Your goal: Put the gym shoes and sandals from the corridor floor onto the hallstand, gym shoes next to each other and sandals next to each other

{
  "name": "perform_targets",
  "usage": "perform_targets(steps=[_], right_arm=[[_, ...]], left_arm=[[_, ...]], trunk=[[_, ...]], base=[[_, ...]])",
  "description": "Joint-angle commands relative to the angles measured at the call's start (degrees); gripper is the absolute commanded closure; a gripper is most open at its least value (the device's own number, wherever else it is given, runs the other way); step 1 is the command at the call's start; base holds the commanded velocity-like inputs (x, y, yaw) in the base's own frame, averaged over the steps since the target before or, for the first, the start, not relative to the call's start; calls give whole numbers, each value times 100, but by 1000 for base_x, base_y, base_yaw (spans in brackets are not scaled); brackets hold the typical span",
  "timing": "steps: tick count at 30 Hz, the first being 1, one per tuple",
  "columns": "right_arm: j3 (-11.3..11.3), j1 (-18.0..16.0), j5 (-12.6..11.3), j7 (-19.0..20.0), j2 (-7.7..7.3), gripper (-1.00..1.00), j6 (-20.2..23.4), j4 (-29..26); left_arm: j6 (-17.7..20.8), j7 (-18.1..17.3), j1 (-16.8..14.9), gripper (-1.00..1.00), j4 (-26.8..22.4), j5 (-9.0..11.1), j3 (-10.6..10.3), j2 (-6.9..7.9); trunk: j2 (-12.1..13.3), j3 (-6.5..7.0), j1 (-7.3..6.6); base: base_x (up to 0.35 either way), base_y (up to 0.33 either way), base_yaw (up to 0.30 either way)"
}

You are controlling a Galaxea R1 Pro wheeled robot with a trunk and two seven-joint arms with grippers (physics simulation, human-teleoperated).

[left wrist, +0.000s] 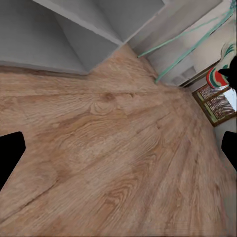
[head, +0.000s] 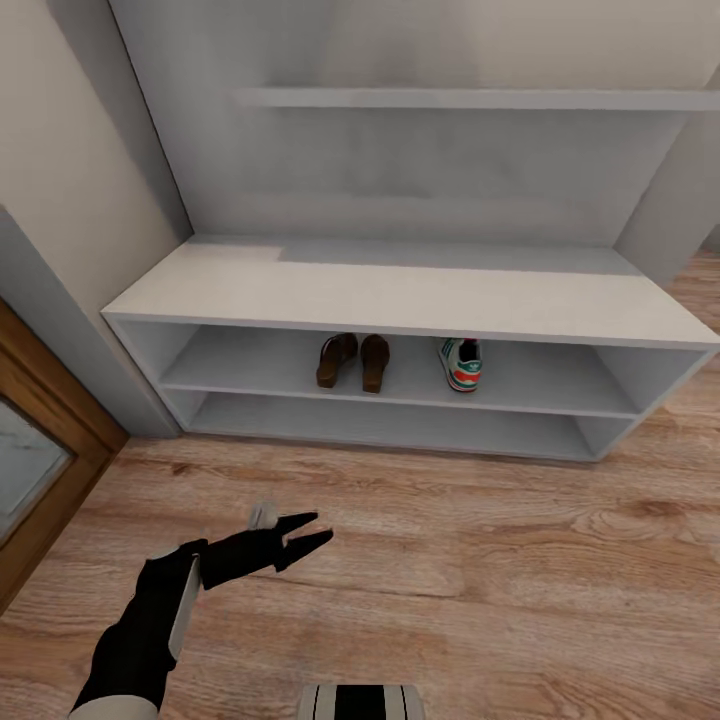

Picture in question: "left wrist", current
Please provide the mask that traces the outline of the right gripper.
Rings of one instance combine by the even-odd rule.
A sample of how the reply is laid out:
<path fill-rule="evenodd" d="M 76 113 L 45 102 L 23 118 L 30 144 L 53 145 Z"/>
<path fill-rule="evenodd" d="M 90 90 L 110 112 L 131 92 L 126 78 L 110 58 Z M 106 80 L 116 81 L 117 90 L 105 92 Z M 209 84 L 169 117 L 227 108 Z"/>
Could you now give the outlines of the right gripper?
<path fill-rule="evenodd" d="M 227 80 L 229 81 L 230 86 L 237 91 L 237 70 L 220 69 L 219 72 L 229 77 Z"/>

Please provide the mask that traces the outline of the gym shoe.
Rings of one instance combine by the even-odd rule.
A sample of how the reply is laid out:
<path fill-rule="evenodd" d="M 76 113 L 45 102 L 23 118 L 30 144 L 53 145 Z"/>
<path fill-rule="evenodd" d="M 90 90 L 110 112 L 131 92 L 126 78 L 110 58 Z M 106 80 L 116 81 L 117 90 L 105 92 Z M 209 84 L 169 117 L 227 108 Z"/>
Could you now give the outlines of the gym shoe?
<path fill-rule="evenodd" d="M 206 81 L 212 89 L 229 84 L 229 77 L 219 72 L 220 69 L 237 70 L 237 35 L 230 39 L 222 48 L 221 60 L 210 72 Z"/>

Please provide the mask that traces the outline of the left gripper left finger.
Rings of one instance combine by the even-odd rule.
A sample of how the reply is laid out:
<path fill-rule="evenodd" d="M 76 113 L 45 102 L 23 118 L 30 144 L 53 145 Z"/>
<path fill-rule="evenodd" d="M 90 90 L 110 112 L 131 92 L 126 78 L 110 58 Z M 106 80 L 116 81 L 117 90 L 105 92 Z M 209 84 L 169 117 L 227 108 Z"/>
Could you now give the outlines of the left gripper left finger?
<path fill-rule="evenodd" d="M 22 132 L 0 137 L 0 190 L 26 150 Z"/>

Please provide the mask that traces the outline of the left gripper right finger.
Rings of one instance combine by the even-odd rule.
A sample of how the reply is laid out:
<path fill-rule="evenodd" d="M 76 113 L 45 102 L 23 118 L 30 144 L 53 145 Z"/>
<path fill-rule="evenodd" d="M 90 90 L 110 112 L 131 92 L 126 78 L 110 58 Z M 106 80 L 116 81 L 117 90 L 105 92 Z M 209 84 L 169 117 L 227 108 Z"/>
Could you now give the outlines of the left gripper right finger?
<path fill-rule="evenodd" d="M 222 140 L 221 149 L 237 171 L 237 133 L 226 131 Z"/>

